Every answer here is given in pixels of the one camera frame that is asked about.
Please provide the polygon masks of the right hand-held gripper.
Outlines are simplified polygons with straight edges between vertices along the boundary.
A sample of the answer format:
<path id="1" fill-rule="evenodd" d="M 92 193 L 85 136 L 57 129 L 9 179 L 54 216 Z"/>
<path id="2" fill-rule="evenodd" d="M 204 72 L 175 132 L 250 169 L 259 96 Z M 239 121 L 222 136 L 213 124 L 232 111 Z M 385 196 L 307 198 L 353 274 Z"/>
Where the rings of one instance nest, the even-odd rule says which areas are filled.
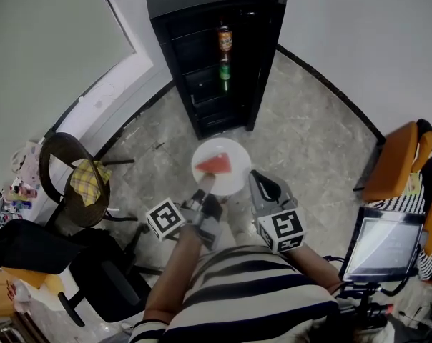
<path id="1" fill-rule="evenodd" d="M 271 172 L 251 170 L 249 186 L 252 202 L 262 206 L 263 199 L 291 199 L 287 182 Z M 301 247 L 305 241 L 306 223 L 302 207 L 285 205 L 273 207 L 268 214 L 256 217 L 257 233 L 275 254 Z"/>

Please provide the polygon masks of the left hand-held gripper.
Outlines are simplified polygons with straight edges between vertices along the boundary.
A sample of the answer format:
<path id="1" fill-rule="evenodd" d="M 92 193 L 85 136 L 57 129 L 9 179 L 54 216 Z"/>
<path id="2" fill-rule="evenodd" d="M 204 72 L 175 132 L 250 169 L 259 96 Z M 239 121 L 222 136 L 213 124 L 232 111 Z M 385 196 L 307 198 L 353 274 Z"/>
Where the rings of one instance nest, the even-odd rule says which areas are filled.
<path id="1" fill-rule="evenodd" d="M 198 182 L 199 190 L 190 199 L 175 204 L 167 198 L 146 213 L 147 223 L 160 241 L 171 239 L 183 225 L 190 224 L 206 249 L 216 247 L 222 234 L 222 206 L 211 194 L 215 180 L 214 174 L 206 173 Z"/>

